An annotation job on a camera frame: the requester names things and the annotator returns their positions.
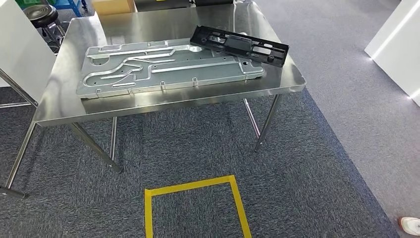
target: yellow tape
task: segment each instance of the yellow tape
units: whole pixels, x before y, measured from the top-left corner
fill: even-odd
[[[199,187],[206,187],[217,185],[221,183],[228,182],[230,183],[230,187],[232,189],[233,198],[235,200],[236,209],[238,210],[239,215],[239,222],[241,223],[242,232],[244,233],[244,237],[250,238],[251,232],[249,229],[247,217],[245,215],[244,205],[242,204],[241,195],[239,194],[238,185],[236,184],[236,179],[234,175],[219,177],[219,178],[212,178],[201,180],[197,182],[189,182],[174,186],[167,186],[161,187],[156,189],[145,189],[145,229],[146,229],[146,237],[152,238],[153,237],[153,227],[152,227],[152,196],[163,195],[167,193],[173,192],[180,192],[186,191],[190,189],[195,189]]]
[[[152,227],[152,193],[145,189],[145,230],[146,237],[153,237]]]
[[[229,176],[206,179],[206,180],[201,180],[197,182],[189,182],[189,183],[168,186],[168,187],[156,188],[156,189],[150,190],[150,192],[152,193],[152,196],[157,196],[157,195],[162,195],[162,194],[167,194],[167,193],[190,190],[190,189],[199,188],[199,187],[217,185],[217,184],[225,183],[225,182],[230,182]]]
[[[233,199],[235,199],[236,209],[238,210],[239,221],[241,222],[242,232],[245,238],[252,237],[249,229],[247,216],[245,215],[244,205],[242,204],[241,195],[239,194],[238,184],[236,184],[235,176],[230,177],[230,187],[232,188]]]

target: table top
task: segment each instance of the table top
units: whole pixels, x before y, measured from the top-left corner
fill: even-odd
[[[302,91],[305,80],[288,56],[283,68],[263,64],[259,79],[81,100],[76,95],[87,48],[189,38],[197,25],[279,38],[254,2],[74,18],[58,53],[33,120],[40,126],[68,124]]]

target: black stool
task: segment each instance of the black stool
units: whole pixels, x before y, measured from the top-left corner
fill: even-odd
[[[27,7],[23,10],[25,15],[31,21],[32,25],[35,28],[42,28],[43,35],[44,33],[48,35],[48,37],[60,47],[61,43],[57,39],[57,37],[50,31],[48,25],[55,22],[57,26],[58,32],[61,38],[64,38],[65,31],[61,26],[61,22],[58,19],[58,12],[57,9],[51,5],[34,5]]]

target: dark gray carpet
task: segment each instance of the dark gray carpet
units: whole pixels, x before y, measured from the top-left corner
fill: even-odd
[[[250,100],[260,125],[271,100]],[[32,113],[0,111],[2,182]],[[109,149],[111,120],[83,126]],[[242,102],[122,117],[118,175],[69,127],[38,127],[14,185],[31,197],[0,197],[0,236],[143,237],[144,188],[225,175],[256,237],[398,236],[307,91],[285,99],[259,153],[255,140]],[[226,184],[154,197],[153,221],[157,237],[242,236]]]

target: gray carpet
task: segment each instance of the gray carpet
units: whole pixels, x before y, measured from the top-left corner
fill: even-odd
[[[9,89],[0,89],[0,100]],[[251,99],[261,125],[272,98]],[[1,110],[5,181],[33,109]],[[111,120],[83,126],[106,150]],[[3,237],[143,237],[144,189],[235,175],[251,233],[397,237],[308,92],[288,96],[263,150],[242,102],[119,118],[118,175],[67,126],[37,128],[14,187],[0,197]],[[225,184],[153,198],[157,237],[241,237]]]
[[[420,217],[420,109],[364,52],[401,1],[256,2],[388,217]]]

